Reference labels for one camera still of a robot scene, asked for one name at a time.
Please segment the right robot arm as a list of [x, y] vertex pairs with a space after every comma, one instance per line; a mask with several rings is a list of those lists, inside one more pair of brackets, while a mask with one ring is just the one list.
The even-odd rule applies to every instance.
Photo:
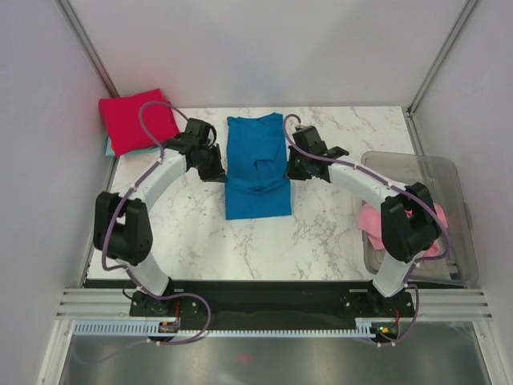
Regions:
[[296, 127], [285, 133], [289, 142], [286, 177], [308, 180], [313, 177], [348, 189], [378, 211], [385, 256], [374, 276], [376, 290], [367, 295], [367, 306], [376, 315], [388, 314], [408, 280], [413, 265], [440, 238], [450, 248], [447, 227], [435, 212], [429, 189], [422, 183], [407, 185], [386, 178], [359, 164], [349, 153], [328, 148], [314, 126]]

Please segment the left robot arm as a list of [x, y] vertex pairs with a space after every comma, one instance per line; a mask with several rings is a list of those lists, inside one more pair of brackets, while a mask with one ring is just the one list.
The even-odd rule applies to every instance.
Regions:
[[102, 252], [106, 271], [125, 270], [147, 304], [158, 315], [170, 314], [176, 296], [172, 280], [151, 253], [153, 234], [149, 214], [165, 191], [189, 169], [203, 182], [226, 181], [216, 129], [190, 118], [175, 138], [159, 144], [159, 155], [122, 192], [101, 192], [95, 201], [93, 245]]

